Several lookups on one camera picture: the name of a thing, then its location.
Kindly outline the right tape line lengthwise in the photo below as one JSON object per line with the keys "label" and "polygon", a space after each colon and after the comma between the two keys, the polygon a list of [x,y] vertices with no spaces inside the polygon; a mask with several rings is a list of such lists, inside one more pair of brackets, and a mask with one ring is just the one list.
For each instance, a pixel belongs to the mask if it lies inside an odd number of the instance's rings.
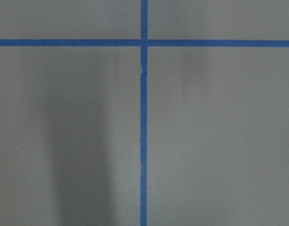
{"label": "right tape line lengthwise", "polygon": [[148,70],[148,1],[141,1],[140,34],[140,225],[147,225],[147,70]]}

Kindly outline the right tape line crosswise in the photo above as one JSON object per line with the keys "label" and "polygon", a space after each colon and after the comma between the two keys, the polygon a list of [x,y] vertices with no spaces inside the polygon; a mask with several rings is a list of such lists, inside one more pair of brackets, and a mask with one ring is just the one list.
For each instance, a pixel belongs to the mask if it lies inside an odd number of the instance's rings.
{"label": "right tape line crosswise", "polygon": [[1,46],[102,46],[102,47],[278,47],[289,40],[130,40],[130,39],[0,39]]}

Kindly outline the brown paper table cover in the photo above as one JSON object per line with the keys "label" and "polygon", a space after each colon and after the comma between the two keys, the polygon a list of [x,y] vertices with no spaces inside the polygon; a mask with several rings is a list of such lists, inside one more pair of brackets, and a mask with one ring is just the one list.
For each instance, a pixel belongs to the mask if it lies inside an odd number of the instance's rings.
{"label": "brown paper table cover", "polygon": [[[140,46],[0,47],[0,226],[140,224]],[[148,47],[149,226],[289,226],[289,48]]]}

